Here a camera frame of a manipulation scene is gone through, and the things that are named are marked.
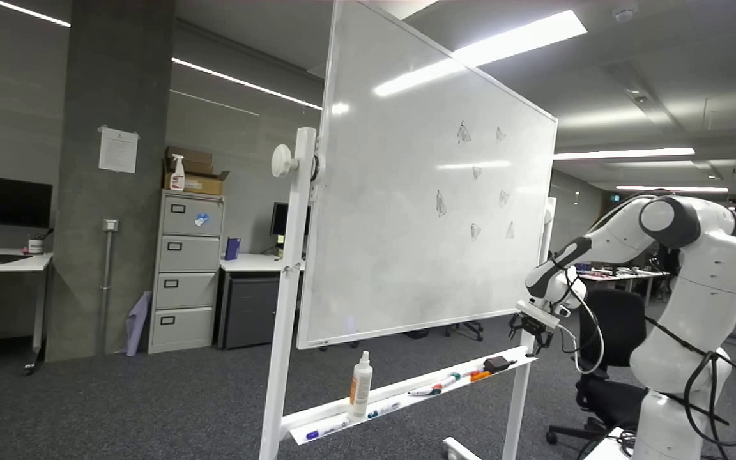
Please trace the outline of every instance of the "filing cabinet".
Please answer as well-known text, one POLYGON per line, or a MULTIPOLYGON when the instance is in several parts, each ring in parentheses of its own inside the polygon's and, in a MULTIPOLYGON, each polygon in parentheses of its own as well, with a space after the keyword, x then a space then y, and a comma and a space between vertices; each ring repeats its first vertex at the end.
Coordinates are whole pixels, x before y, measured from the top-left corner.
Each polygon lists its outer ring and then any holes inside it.
POLYGON ((223 199, 162 195, 149 354, 213 345, 223 227, 223 199))

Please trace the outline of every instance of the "box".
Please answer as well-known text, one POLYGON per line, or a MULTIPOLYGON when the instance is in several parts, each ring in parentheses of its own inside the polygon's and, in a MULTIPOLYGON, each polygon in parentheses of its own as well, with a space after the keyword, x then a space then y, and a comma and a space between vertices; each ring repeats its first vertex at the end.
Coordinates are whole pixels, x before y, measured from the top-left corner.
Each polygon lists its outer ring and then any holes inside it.
POLYGON ((163 171, 171 171, 171 170, 175 170, 171 153, 185 156, 187 177, 189 177, 189 173, 214 177, 213 153, 189 150, 189 149, 175 149, 175 147, 166 149, 166 170, 163 170, 163 171))
POLYGON ((205 198, 219 198, 223 199, 223 177, 201 177, 187 171, 187 195, 205 195, 205 198))

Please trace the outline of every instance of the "computer monitor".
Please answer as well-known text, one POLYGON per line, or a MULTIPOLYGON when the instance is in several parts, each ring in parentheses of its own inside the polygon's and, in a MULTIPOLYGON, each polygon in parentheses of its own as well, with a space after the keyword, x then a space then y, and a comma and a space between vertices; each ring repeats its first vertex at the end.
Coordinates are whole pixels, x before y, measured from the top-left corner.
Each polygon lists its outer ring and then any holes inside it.
POLYGON ((48 227, 53 188, 0 179, 0 226, 48 227))

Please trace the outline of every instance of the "paper sign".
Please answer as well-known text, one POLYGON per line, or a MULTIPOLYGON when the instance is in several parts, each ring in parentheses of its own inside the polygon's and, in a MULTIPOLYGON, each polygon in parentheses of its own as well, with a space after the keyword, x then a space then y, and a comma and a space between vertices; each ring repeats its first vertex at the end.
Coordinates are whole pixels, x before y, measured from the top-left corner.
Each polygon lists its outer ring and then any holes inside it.
POLYGON ((103 171, 120 171, 120 173, 135 173, 135 158, 137 158, 137 134, 99 127, 103 147, 97 170, 103 171))

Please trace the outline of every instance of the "cabinet drawer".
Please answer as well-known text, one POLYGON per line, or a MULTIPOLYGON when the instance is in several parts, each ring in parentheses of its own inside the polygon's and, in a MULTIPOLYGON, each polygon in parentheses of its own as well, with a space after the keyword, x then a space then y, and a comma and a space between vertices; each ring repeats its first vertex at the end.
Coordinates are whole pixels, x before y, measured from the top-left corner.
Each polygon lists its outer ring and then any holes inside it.
POLYGON ((217 263, 219 263, 217 237, 178 237, 178 235, 162 237, 158 271, 214 274, 217 263))
POLYGON ((223 213, 219 202, 166 198, 162 211, 162 232, 178 235, 219 235, 223 213))
POLYGON ((214 309, 154 313, 149 354, 189 351, 213 345, 214 309))
POLYGON ((155 276, 155 308, 181 309, 214 304, 217 274, 158 274, 155 276))

